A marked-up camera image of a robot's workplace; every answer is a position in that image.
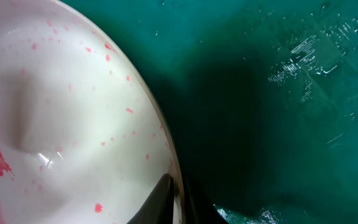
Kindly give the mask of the white plate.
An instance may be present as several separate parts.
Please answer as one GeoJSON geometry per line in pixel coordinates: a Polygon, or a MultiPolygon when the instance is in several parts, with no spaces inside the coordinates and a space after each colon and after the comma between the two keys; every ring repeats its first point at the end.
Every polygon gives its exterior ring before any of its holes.
{"type": "Polygon", "coordinates": [[[61,1],[0,0],[0,223],[127,223],[166,173],[185,223],[172,137],[117,44],[61,1]]]}

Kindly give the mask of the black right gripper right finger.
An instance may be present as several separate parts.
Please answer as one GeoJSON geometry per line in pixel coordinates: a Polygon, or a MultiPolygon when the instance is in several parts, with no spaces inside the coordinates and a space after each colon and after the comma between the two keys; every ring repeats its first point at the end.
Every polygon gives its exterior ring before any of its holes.
{"type": "Polygon", "coordinates": [[[203,189],[193,179],[184,179],[186,224],[228,224],[203,189]]]}

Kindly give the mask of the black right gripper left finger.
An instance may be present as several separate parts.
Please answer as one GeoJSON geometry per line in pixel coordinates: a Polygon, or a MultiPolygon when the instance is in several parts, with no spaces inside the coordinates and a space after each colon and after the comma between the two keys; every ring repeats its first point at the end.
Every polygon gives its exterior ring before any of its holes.
{"type": "Polygon", "coordinates": [[[174,193],[173,177],[166,173],[127,224],[172,224],[174,193]]]}

